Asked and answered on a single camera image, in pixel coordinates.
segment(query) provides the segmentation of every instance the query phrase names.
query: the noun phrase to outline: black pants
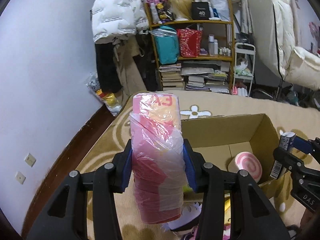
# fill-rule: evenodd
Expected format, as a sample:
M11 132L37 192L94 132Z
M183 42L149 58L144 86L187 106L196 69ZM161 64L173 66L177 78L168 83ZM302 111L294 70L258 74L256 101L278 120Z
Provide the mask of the black pants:
M116 93L121 88L116 65L113 62L112 42L105 44L95 44L97 73L102 92Z

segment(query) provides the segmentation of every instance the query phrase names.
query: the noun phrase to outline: hanging clothes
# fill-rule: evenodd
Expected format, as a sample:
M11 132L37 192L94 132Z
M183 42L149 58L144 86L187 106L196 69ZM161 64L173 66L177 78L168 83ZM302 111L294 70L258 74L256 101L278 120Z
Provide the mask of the hanging clothes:
M95 44L97 73L103 92L116 93L122 88L113 62L113 47L112 43Z
M151 35L136 35L140 48L140 54L133 57L134 62L141 74L143 82L148 91L157 91L159 84L157 80L157 67L153 51Z
M95 43L109 43L148 29L142 0L95 0L92 6L92 33Z
M115 52L114 62L116 64L116 71L123 87L115 95L121 105L123 105L132 94L145 91L146 86L133 60L133 57L139 54L136 38L132 36L128 41L122 41L121 45L116 46Z

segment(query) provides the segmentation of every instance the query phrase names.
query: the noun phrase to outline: wall outlet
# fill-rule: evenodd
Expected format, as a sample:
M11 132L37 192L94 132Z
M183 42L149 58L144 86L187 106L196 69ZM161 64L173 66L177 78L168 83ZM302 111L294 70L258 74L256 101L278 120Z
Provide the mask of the wall outlet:
M16 173L16 180L22 185L24 183L24 181L26 180L26 177L20 172L17 171Z
M24 158L24 161L30 166L32 167L35 162L36 162L36 158L33 157L30 153L28 153L28 155Z

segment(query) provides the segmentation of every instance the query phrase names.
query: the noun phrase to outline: white flower pattern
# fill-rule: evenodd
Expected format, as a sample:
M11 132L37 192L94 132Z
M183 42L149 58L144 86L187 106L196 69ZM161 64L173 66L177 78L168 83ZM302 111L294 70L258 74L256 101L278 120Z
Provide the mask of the white flower pattern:
M197 105L193 105L190 107L190 110L182 110L180 111L182 115L188 115L188 119L198 118L202 116L212 116L210 111L199 111L199 107Z

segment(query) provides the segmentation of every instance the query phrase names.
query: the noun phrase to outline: pink cup stack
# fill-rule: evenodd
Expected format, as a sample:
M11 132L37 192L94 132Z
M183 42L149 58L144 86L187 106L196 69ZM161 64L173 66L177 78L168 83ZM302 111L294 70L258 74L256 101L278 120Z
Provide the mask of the pink cup stack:
M134 196L142 222L178 219L186 184L178 98L154 93L134 96L130 126Z

